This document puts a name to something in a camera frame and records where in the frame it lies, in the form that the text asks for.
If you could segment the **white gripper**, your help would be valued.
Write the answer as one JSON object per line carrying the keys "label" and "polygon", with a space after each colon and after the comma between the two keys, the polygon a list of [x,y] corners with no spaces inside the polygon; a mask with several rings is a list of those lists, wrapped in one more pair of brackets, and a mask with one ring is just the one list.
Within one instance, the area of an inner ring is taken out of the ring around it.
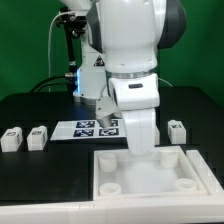
{"label": "white gripper", "polygon": [[156,73],[135,79],[109,79],[112,97],[96,101],[96,120],[103,128],[112,125],[111,117],[123,118],[128,149],[132,154],[149,154],[155,147],[156,112],[160,105]]}

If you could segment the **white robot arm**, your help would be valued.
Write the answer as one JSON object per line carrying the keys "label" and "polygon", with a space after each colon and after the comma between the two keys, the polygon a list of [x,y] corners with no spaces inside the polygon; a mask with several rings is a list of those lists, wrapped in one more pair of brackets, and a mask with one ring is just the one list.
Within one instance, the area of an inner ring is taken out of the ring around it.
{"label": "white robot arm", "polygon": [[80,26],[82,64],[74,98],[96,105],[103,127],[123,119],[128,149],[155,147],[157,54],[174,46],[186,29],[181,0],[61,0]]}

